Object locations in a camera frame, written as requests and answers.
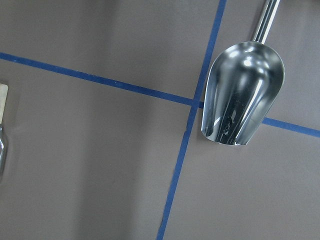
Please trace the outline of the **wooden cutting board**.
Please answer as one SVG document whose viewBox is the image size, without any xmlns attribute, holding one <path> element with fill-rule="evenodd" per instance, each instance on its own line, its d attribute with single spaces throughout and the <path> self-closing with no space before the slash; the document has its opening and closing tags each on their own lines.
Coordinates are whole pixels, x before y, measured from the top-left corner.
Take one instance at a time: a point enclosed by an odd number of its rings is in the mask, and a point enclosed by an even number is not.
<svg viewBox="0 0 320 240">
<path fill-rule="evenodd" d="M 8 85 L 4 83 L 0 84 L 0 180 L 2 180 L 4 174 L 8 147 L 3 125 L 8 90 Z"/>
</svg>

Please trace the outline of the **metal scoop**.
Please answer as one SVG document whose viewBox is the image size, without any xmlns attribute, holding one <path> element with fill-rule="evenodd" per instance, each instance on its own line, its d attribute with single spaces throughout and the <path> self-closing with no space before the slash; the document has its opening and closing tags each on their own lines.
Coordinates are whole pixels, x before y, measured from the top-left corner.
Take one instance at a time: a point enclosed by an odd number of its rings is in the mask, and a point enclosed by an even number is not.
<svg viewBox="0 0 320 240">
<path fill-rule="evenodd" d="M 280 55 L 266 39 L 280 1 L 267 0 L 250 41 L 234 44 L 213 62 L 205 88 L 201 132 L 210 141 L 247 145 L 285 80 Z"/>
</svg>

